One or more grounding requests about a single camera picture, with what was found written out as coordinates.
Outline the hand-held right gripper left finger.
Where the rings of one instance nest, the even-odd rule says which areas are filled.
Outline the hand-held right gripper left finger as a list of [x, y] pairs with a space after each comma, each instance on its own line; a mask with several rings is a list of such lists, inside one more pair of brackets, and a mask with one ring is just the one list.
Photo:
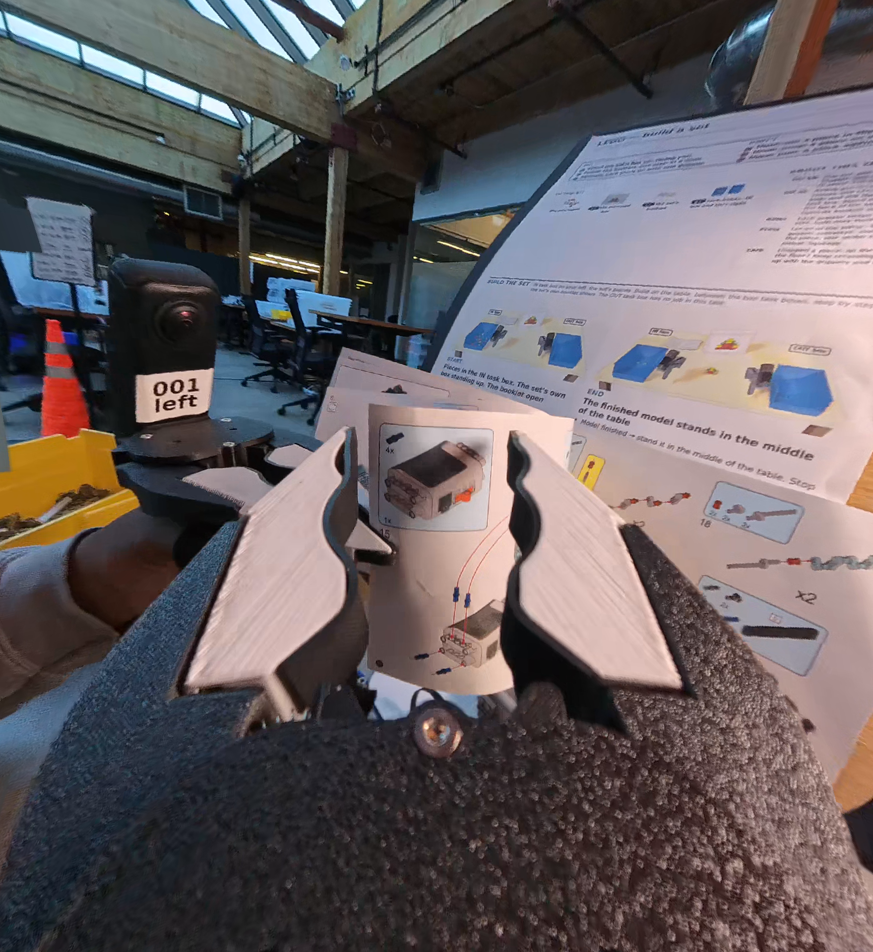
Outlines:
[[347, 542], [359, 516], [358, 440], [343, 427], [242, 516], [183, 691], [255, 688], [277, 718], [304, 718], [367, 646]]

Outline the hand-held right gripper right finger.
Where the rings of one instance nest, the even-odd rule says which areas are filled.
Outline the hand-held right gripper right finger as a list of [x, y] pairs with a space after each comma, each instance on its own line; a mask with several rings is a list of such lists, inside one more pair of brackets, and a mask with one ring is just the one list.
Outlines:
[[502, 653], [514, 687], [681, 691], [675, 650], [623, 536], [628, 527], [526, 433], [507, 446], [517, 559]]

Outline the building instruction booklet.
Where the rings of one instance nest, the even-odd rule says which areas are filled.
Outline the building instruction booklet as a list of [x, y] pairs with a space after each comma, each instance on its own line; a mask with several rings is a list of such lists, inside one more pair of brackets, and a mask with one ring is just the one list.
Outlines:
[[506, 449], [520, 430], [696, 585], [812, 721], [835, 779], [873, 715], [873, 514], [615, 447], [503, 391], [356, 351], [337, 360], [315, 434], [355, 429], [371, 525], [397, 550], [371, 573], [370, 668], [461, 695], [512, 686], [499, 623], [516, 558]]

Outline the person's left forearm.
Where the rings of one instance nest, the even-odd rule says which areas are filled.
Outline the person's left forearm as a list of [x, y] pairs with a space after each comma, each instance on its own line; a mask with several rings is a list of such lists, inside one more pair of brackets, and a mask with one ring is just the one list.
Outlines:
[[102, 660], [121, 637], [69, 587], [73, 550], [93, 533], [0, 551], [0, 720]]

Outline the printed task sheet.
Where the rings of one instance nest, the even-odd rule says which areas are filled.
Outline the printed task sheet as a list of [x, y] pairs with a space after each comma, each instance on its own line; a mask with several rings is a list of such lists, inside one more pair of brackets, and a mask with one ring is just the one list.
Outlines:
[[434, 373], [847, 502], [873, 454], [873, 87], [593, 136], [448, 320]]

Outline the person's left hand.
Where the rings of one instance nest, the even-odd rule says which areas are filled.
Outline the person's left hand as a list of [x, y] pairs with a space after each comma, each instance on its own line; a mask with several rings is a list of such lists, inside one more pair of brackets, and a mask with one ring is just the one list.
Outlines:
[[74, 603], [123, 634], [177, 577], [183, 528], [140, 509], [83, 536], [67, 561]]

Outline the black office chair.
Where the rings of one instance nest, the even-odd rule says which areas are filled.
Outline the black office chair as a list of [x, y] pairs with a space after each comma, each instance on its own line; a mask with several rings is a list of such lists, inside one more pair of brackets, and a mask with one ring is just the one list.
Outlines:
[[306, 364], [312, 346], [312, 332], [303, 323], [299, 312], [292, 309], [292, 327], [277, 325], [262, 316], [256, 301], [250, 295], [242, 298], [250, 325], [250, 352], [259, 358], [262, 370], [245, 377], [241, 387], [248, 387], [266, 377], [273, 380], [272, 392], [278, 384], [309, 391], [306, 383]]
[[296, 339], [291, 363], [291, 382], [303, 392], [303, 397], [290, 401], [276, 411], [285, 416], [289, 409], [311, 409], [308, 424], [314, 420], [327, 387], [333, 376], [336, 360], [346, 341], [342, 315], [322, 316], [304, 307], [305, 292], [294, 289], [285, 292], [286, 303], [295, 327]]

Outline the orange traffic cone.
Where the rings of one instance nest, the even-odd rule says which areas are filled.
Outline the orange traffic cone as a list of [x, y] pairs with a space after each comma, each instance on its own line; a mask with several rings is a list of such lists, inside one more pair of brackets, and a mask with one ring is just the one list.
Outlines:
[[41, 391], [40, 435], [74, 438], [90, 428], [89, 411], [61, 323], [45, 321], [45, 374]]

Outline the white sign on stand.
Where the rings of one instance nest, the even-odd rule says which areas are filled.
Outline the white sign on stand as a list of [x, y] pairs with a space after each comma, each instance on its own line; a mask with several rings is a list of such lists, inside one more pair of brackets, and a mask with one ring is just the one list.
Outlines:
[[40, 244], [40, 252], [30, 255], [32, 276], [95, 287], [94, 209], [34, 196], [27, 197], [26, 204]]

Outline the background wooden table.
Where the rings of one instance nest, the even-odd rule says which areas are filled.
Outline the background wooden table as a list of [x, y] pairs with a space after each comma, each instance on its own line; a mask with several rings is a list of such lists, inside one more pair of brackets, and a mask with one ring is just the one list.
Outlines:
[[321, 310], [310, 310], [309, 313], [315, 316], [319, 327], [339, 330], [346, 339], [354, 337], [359, 340], [364, 352], [370, 352], [368, 348], [373, 342], [371, 338], [374, 333], [377, 334], [385, 345], [382, 353], [391, 361], [395, 361], [396, 359], [395, 341], [397, 338], [416, 336], [429, 338], [434, 334], [431, 328], [401, 325], [390, 321], [379, 321], [351, 315], [339, 315]]

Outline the yellow plastic bin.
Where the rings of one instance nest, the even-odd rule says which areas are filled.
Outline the yellow plastic bin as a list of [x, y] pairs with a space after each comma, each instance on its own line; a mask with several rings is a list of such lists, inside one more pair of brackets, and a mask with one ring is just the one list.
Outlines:
[[11, 469], [0, 473], [0, 551], [68, 540], [136, 510], [119, 485], [116, 446], [88, 429], [11, 446]]

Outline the metal air duct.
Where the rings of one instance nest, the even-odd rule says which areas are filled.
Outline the metal air duct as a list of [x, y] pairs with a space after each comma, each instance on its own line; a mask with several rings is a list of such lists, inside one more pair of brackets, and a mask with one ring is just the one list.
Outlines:
[[742, 108], [775, 6], [768, 2], [744, 18], [713, 54], [704, 81], [710, 112]]

